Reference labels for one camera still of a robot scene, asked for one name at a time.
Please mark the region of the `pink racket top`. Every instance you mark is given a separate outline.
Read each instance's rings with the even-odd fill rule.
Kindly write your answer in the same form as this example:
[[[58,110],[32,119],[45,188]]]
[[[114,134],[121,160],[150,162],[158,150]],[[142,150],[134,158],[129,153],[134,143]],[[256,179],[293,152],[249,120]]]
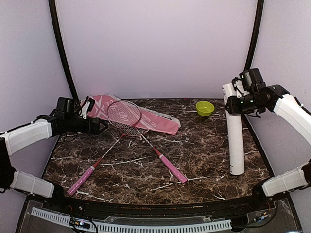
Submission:
[[[128,101],[119,100],[110,104],[106,111],[107,119],[111,125],[128,136],[140,136],[155,151],[162,163],[169,171],[182,183],[186,183],[188,179],[168,160],[168,158],[157,150],[150,141],[144,136],[142,129],[137,127],[142,118],[140,108]]]

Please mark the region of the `pink racket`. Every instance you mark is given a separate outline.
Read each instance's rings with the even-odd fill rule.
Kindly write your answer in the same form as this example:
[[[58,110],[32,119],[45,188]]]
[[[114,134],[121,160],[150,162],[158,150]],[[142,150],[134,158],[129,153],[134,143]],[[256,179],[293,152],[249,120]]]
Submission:
[[[168,160],[168,158],[157,150],[150,141],[144,136],[142,129],[137,127],[142,118],[140,108],[128,101],[119,100],[110,104],[106,111],[107,119],[111,125],[128,136],[140,136],[155,151],[162,163],[169,171],[182,183],[186,183],[188,179]]]
[[[67,193],[70,196],[73,196],[77,190],[82,186],[82,184],[92,175],[92,173],[95,171],[97,166],[100,164],[102,159],[109,154],[109,152],[116,146],[117,143],[124,137],[124,136],[129,136],[129,137],[136,137],[139,136],[140,134],[144,135],[147,133],[149,130],[146,129],[141,129],[141,128],[124,128],[124,129],[119,129],[119,131],[122,133],[121,137],[100,157],[100,159],[95,162],[93,165],[91,165],[88,170],[75,182],[75,184],[72,185],[72,187],[67,191]]]

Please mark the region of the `white shuttlecock tube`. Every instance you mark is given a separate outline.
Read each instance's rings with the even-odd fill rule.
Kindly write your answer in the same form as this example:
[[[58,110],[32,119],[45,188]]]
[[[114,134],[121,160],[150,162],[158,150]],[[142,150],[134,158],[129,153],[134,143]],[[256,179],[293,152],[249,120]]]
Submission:
[[[244,173],[244,147],[242,121],[240,114],[231,114],[227,107],[230,97],[236,97],[236,91],[231,83],[222,86],[225,114],[227,120],[230,174],[234,176]]]

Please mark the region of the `pink racket bag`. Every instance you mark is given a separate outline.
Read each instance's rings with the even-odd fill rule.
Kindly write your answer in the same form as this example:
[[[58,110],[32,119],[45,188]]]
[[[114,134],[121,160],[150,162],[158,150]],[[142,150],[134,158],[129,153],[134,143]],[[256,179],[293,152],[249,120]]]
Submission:
[[[100,118],[106,121],[108,121],[106,114],[108,106],[113,102],[121,100],[113,94],[95,95],[91,96],[90,98],[95,100],[95,105],[93,106],[92,110],[88,112],[88,116],[93,118]],[[142,117],[140,122],[137,124],[138,128],[176,135],[179,128],[181,127],[179,119],[175,117],[149,110],[144,107],[139,107],[139,109],[142,112]]]

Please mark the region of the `pink racket bottom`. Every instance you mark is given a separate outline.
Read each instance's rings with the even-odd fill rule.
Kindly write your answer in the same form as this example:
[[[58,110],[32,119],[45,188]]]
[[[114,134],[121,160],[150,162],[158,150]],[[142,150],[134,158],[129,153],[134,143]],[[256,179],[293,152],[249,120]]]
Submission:
[[[88,170],[75,182],[75,184],[72,185],[72,187],[67,191],[67,193],[70,196],[73,196],[77,190],[82,186],[82,184],[92,175],[92,173],[95,171],[97,166],[100,164],[102,159],[109,154],[109,152],[116,146],[117,143],[124,137],[124,136],[129,136],[129,137],[136,137],[139,136],[140,134],[144,135],[147,133],[149,130],[146,129],[141,129],[141,128],[124,128],[124,129],[119,129],[119,131],[122,133],[121,137],[100,157],[100,159],[95,162],[93,165],[91,165]]]

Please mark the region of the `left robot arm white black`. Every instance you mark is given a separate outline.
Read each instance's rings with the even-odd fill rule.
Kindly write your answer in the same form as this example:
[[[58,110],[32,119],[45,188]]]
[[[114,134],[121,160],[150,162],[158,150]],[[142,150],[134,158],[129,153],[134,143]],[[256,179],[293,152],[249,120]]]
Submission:
[[[108,128],[100,118],[88,113],[93,109],[94,99],[86,98],[83,104],[71,98],[59,97],[56,108],[49,115],[39,115],[34,121],[1,132],[0,134],[0,188],[1,193],[15,189],[50,198],[49,203],[57,211],[69,207],[68,200],[57,193],[53,183],[15,169],[10,157],[16,152],[45,139],[67,132],[99,135]]]

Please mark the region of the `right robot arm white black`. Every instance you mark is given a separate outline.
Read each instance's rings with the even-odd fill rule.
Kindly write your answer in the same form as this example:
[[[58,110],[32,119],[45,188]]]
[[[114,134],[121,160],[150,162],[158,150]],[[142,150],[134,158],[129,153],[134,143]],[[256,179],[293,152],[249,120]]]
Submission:
[[[308,143],[311,141],[311,113],[280,85],[267,86],[257,68],[246,70],[222,86],[229,140],[230,173],[244,173],[242,115],[260,117],[269,110],[289,123]],[[274,176],[253,187],[248,207],[259,210],[267,197],[304,189],[311,185],[311,163]]]

